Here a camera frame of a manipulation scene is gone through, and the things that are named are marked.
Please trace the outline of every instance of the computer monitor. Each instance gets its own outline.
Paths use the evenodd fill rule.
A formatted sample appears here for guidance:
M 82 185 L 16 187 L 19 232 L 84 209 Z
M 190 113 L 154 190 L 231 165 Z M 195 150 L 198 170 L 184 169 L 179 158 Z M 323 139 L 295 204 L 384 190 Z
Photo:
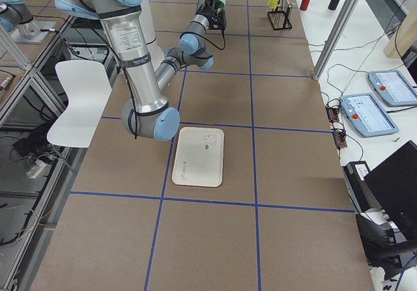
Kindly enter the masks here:
M 365 181 L 406 239 L 417 239 L 417 146 L 408 141 L 365 176 Z

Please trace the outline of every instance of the white plug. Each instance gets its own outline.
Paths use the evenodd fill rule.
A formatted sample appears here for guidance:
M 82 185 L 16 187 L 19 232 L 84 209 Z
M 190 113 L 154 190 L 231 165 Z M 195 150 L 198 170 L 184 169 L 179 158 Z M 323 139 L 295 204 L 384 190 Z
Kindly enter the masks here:
M 35 161 L 35 165 L 26 173 L 26 176 L 32 179 L 36 178 L 47 165 L 48 164 L 44 163 L 40 159 L 37 159 Z

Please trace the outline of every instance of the black monitor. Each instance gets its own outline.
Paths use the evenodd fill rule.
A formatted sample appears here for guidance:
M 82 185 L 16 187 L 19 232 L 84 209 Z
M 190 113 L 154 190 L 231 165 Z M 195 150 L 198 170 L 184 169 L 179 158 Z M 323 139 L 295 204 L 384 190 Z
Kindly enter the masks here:
M 417 146 L 405 143 L 365 181 L 406 239 L 417 239 Z

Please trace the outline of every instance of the blue and white tablet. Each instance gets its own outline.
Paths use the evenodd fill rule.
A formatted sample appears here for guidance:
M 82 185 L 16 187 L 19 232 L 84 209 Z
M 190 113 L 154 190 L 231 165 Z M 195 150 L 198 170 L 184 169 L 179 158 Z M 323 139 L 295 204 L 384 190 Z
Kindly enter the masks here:
M 373 94 L 342 96 L 340 101 L 347 118 L 364 137 L 390 135 L 399 131 Z
M 391 107 L 417 105 L 417 91 L 400 71 L 375 71 L 368 74 L 375 91 Z

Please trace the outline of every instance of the white tabletop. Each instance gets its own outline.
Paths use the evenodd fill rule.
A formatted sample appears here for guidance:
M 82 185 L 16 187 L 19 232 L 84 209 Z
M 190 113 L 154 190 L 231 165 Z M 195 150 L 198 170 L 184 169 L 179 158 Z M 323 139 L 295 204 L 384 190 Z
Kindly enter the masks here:
M 324 41 L 327 40 L 333 24 L 343 6 L 344 0 L 340 1 L 340 4 L 335 11 L 327 9 L 329 2 L 330 0 L 311 0 L 307 11 L 300 11 L 309 44 L 324 44 Z M 372 13 L 370 7 L 366 1 L 360 0 L 339 39 L 336 49 L 363 46 L 368 42 L 378 39 L 382 34 L 384 34 L 384 29 L 379 25 L 379 22 Z M 371 54 L 360 67 L 360 70 L 366 72 L 391 70 L 400 66 L 398 70 L 404 74 L 412 85 L 415 85 L 407 68 L 401 66 L 403 63 L 399 59 L 389 59 L 385 56 L 383 49 L 388 43 L 388 37 L 383 36 L 376 45 L 375 43 L 376 41 L 363 48 L 333 52 L 319 80 L 321 90 L 327 93 L 330 96 L 330 99 L 339 98 L 341 93 L 330 86 L 327 83 L 327 79 L 329 79 L 329 82 L 337 88 L 344 90 L 347 83 L 354 75 L 354 72 L 343 68 L 342 66 L 335 66 L 330 69 L 328 78 L 327 70 L 337 63 L 357 70 L 369 53 Z M 310 46 L 310 51 L 312 51 L 311 57 L 314 64 L 317 62 L 320 55 L 320 52 L 315 51 L 322 50 L 322 48 L 322 46 Z M 362 92 L 373 92 L 373 88 L 371 88 L 371 85 L 367 82 L 367 74 L 358 72 L 349 83 L 344 95 Z M 376 97 L 387 111 L 402 108 L 387 107 L 378 96 Z M 323 96 L 323 100 L 326 103 L 327 97 Z M 390 116 L 399 127 L 399 133 L 370 138 L 363 138 L 346 118 L 343 119 L 347 134 L 354 137 L 363 146 L 364 156 L 362 159 L 367 162 L 370 169 L 375 168 L 408 140 L 417 142 L 417 109 L 392 113 Z M 348 148 L 343 149 L 340 154 L 341 165 L 346 165 L 350 161 L 358 161 L 361 155 L 360 147 L 352 139 L 347 138 L 347 145 Z

